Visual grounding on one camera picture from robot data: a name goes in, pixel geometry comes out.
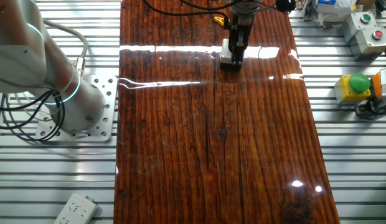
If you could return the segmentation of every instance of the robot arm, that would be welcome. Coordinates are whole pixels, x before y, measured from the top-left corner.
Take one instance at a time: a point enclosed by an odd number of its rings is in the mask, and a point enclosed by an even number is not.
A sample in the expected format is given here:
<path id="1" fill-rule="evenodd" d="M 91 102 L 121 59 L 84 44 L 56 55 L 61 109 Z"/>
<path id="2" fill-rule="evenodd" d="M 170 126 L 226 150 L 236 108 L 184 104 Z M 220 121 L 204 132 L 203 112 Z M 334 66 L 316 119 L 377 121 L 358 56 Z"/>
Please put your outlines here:
<path id="1" fill-rule="evenodd" d="M 87 129 L 103 113 L 103 94 L 78 74 L 51 38 L 35 2 L 0 0 L 0 92 L 28 91 L 38 98 L 48 89 L 61 93 L 64 130 Z M 56 114 L 54 102 L 50 97 L 45 105 Z"/>
<path id="2" fill-rule="evenodd" d="M 220 58 L 220 67 L 228 70 L 240 70 L 244 51 L 248 47 L 248 39 L 257 12 L 270 8 L 281 12 L 295 9 L 295 0 L 276 0 L 275 5 L 260 9 L 262 0 L 243 0 L 231 6 L 233 17 L 229 27 L 229 39 L 224 39 Z"/>

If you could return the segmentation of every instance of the wood grain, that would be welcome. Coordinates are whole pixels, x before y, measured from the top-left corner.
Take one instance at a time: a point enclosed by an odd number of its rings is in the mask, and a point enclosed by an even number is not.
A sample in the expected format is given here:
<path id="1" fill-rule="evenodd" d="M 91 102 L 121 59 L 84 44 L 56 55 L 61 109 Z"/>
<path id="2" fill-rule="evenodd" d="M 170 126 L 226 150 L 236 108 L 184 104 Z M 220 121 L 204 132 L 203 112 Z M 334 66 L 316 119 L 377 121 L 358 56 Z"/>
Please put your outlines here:
<path id="1" fill-rule="evenodd" d="M 240 72 L 212 18 L 121 3 L 115 223 L 339 223 L 288 16 L 255 16 Z"/>

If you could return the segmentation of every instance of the green button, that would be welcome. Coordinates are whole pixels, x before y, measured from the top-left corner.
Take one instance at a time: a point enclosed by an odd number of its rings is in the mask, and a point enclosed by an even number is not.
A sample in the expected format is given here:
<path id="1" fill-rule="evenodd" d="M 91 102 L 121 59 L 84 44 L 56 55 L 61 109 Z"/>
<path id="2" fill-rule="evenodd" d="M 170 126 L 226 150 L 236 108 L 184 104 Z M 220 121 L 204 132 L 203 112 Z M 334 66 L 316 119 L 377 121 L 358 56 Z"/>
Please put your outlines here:
<path id="1" fill-rule="evenodd" d="M 371 19 L 372 19 L 372 18 L 371 18 L 369 15 L 364 14 L 364 15 L 360 18 L 360 21 L 362 21 L 363 23 L 369 23 Z"/>
<path id="2" fill-rule="evenodd" d="M 370 88 L 370 80 L 362 73 L 355 73 L 349 78 L 349 85 L 355 91 L 363 92 Z"/>

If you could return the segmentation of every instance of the cable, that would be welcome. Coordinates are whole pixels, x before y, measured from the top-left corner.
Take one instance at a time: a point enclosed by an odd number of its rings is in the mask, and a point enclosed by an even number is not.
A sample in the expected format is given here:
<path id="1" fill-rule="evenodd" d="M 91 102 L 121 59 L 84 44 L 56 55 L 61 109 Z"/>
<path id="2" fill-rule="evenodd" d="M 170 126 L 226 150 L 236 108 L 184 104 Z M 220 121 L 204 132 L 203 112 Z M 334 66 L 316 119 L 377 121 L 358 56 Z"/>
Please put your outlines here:
<path id="1" fill-rule="evenodd" d="M 228 22 L 229 22 L 229 17 L 223 13 L 223 12 L 192 12 L 192 13 L 172 13 L 172 12 L 164 12 L 164 11 L 161 11 L 159 9 L 156 9 L 155 7 L 153 7 L 152 5 L 150 5 L 147 0 L 142 0 L 151 10 L 153 11 L 156 11 L 158 13 L 161 13 L 161 14 L 164 14 L 164 15 L 167 15 L 167 16 L 197 16 L 197 15 L 208 15 L 208 14 L 218 14 L 218 15 L 222 15 L 225 19 L 225 24 L 224 24 L 224 27 L 228 27 Z"/>
<path id="2" fill-rule="evenodd" d="M 17 95 L 17 93 L 15 93 L 14 94 L 14 97 L 16 98 L 16 100 L 17 100 L 17 102 L 19 103 L 19 105 L 20 106 L 22 106 L 22 103 L 21 103 L 21 101 L 20 101 L 20 99 L 19 99 L 19 97 L 18 97 L 18 95 Z M 27 111 L 27 109 L 23 109 L 28 115 L 30 115 L 30 116 L 32 116 L 32 114 L 29 112 L 29 111 Z M 60 111 L 60 107 L 57 109 L 57 111 L 56 112 L 54 112 L 53 114 L 57 114 L 58 112 Z M 35 118 L 34 117 L 34 119 L 36 119 L 37 121 L 43 121 L 43 122 L 48 122 L 48 121 L 53 121 L 54 119 L 53 118 L 50 118 L 50 119 L 47 119 L 47 120 L 45 120 L 45 119 L 40 119 L 40 118 Z"/>
<path id="3" fill-rule="evenodd" d="M 261 11 L 264 11 L 264 10 L 267 10 L 267 9 L 272 8 L 272 9 L 274 9 L 274 10 L 277 10 L 277 11 L 279 11 L 279 12 L 282 12 L 282 11 L 280 11 L 279 9 L 277 9 L 277 8 L 275 7 L 276 4 L 272 4 L 272 5 L 268 6 L 267 4 L 264 4 L 264 3 L 259 2 L 259 1 L 253 1 L 253 2 L 260 3 L 261 5 L 265 6 L 265 8 L 259 8 L 259 9 L 254 9 L 254 10 L 252 10 L 252 9 L 242 9 L 242 10 L 246 10 L 246 13 L 256 13 L 256 12 L 261 12 Z M 225 4 L 231 4 L 231 3 L 228 2 L 227 0 L 224 0 L 224 3 L 225 3 Z"/>
<path id="4" fill-rule="evenodd" d="M 38 101 L 40 101 L 41 99 L 43 98 L 48 98 L 55 90 L 52 90 L 52 91 L 47 91 L 45 92 L 44 94 L 42 94 L 42 96 L 38 97 L 36 100 L 34 100 L 33 102 L 31 103 L 28 103 L 24 106 L 19 106 L 19 107 L 16 107 L 16 108 L 0 108 L 0 111 L 15 111 L 15 110 L 21 110 L 21 109 L 24 109 L 24 108 L 27 108 L 31 105 L 34 105 L 36 104 Z"/>
<path id="5" fill-rule="evenodd" d="M 41 103 L 39 104 L 38 106 L 38 109 L 34 111 L 34 113 L 32 114 L 33 116 L 31 116 L 27 121 L 21 123 L 21 124 L 17 124 L 15 126 L 0 126 L 0 129 L 3 129 L 3 130 L 11 130 L 11 129 L 16 129 L 16 128 L 21 128 L 27 124 L 29 124 L 33 119 L 34 119 L 34 116 L 37 115 L 37 113 L 39 112 L 39 109 L 44 105 L 45 101 L 50 97 L 50 95 L 55 92 L 55 91 L 51 91 L 51 92 L 46 92 L 44 93 L 42 96 L 44 96 L 44 99 L 41 101 Z M 14 111 L 15 109 L 14 108 L 8 108 L 8 109 L 5 109 L 4 108 L 0 108 L 1 111 Z"/>
<path id="6" fill-rule="evenodd" d="M 15 136 L 17 136 L 18 138 L 20 138 L 20 139 L 22 139 L 22 140 L 25 140 L 25 141 L 45 142 L 45 141 L 48 141 L 48 140 L 52 139 L 54 136 L 56 136 L 56 134 L 58 133 L 58 131 L 59 131 L 60 128 L 62 127 L 62 125 L 63 125 L 63 123 L 64 123 L 64 119 L 65 119 L 65 106 L 64 106 L 64 103 L 60 103 L 60 102 L 62 101 L 61 97 L 55 97 L 55 101 L 56 101 L 56 105 L 57 105 L 58 109 L 60 109 L 60 108 L 63 109 L 63 113 L 62 113 L 63 115 L 62 115 L 62 119 L 60 120 L 60 113 L 57 114 L 57 122 L 55 123 L 55 127 L 52 129 L 52 131 L 51 131 L 48 135 L 46 135 L 46 136 L 44 136 L 44 137 L 42 137 L 42 138 L 40 138 L 40 139 L 34 139 L 34 138 L 32 138 L 31 136 L 29 136 L 27 133 L 25 133 L 21 128 L 19 128 L 19 131 L 20 131 L 22 134 L 26 135 L 26 137 L 27 137 L 28 139 L 27 139 L 27 138 L 24 138 L 24 137 L 21 136 L 20 134 L 17 134 L 15 131 L 13 131 L 13 130 L 11 129 L 12 133 L 13 133 Z M 9 127 L 9 123 L 8 123 L 8 121 L 6 120 L 4 111 L 2 112 L 2 115 L 3 115 L 3 117 L 4 117 L 4 122 L 5 122 L 6 125 Z M 12 115 L 11 112 L 9 112 L 9 116 L 11 117 L 12 122 L 15 124 L 16 122 L 14 121 L 14 118 L 13 118 L 13 115 Z"/>
<path id="7" fill-rule="evenodd" d="M 213 11 L 213 10 L 219 10 L 219 9 L 226 9 L 226 8 L 228 8 L 230 6 L 236 5 L 239 2 L 242 2 L 243 0 L 237 0 L 237 1 L 234 1 L 234 2 L 231 2 L 231 3 L 228 3 L 228 4 L 224 5 L 224 6 L 213 7 L 213 8 L 198 6 L 198 5 L 195 5 L 195 4 L 192 4 L 192 3 L 188 2 L 186 0 L 180 0 L 180 1 L 183 2 L 184 4 L 187 4 L 188 6 L 192 6 L 192 7 L 197 8 L 197 9 Z"/>
<path id="8" fill-rule="evenodd" d="M 29 100 L 30 102 L 32 101 L 32 100 L 26 95 L 26 93 L 22 93 L 22 94 L 23 94 L 24 97 L 27 98 L 27 100 Z M 45 113 L 45 114 L 47 114 L 47 115 L 49 115 L 49 116 L 52 116 L 52 115 L 57 114 L 58 111 L 59 111 L 59 109 L 58 109 L 57 111 L 53 112 L 53 113 L 48 113 L 48 112 L 46 112 L 46 111 L 41 111 L 41 113 Z"/>
<path id="9" fill-rule="evenodd" d="M 71 29 L 69 27 L 65 27 L 63 25 L 60 25 L 60 24 L 57 24 L 57 23 L 54 23 L 54 22 L 50 22 L 47 19 L 43 19 L 43 20 L 44 20 L 44 24 L 45 25 L 48 25 L 48 26 L 51 26 L 51 27 L 54 27 L 54 28 L 58 28 L 58 29 L 60 29 L 60 30 L 62 30 L 64 32 L 68 32 L 69 34 L 73 34 L 73 35 L 77 36 L 83 42 L 83 49 L 82 49 L 82 53 L 81 53 L 80 57 L 84 58 L 87 55 L 89 44 L 88 44 L 87 39 L 81 33 L 79 33 L 76 30 L 73 30 L 73 29 Z"/>

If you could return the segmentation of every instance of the blue led ring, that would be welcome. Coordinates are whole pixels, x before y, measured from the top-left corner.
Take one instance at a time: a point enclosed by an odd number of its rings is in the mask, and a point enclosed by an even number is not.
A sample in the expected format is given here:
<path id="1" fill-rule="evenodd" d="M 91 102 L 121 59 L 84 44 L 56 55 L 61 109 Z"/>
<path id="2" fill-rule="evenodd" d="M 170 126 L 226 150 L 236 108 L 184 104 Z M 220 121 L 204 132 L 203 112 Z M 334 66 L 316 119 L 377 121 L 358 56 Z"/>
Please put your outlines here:
<path id="1" fill-rule="evenodd" d="M 76 87 L 74 92 L 69 97 L 67 97 L 65 100 L 61 101 L 60 103 L 66 102 L 67 100 L 71 99 L 71 97 L 73 97 L 77 93 L 78 89 L 80 88 L 80 84 L 81 84 L 81 77 L 79 75 L 77 75 L 77 76 L 78 76 L 78 86 Z M 46 105 L 56 105 L 56 103 L 45 103 L 45 104 Z"/>
<path id="2" fill-rule="evenodd" d="M 27 23 L 27 25 L 29 27 L 31 27 L 31 29 L 37 31 L 37 33 L 42 37 L 42 40 L 44 39 L 44 36 L 41 34 L 41 32 L 35 26 L 33 26 L 33 25 L 29 24 L 29 23 Z"/>

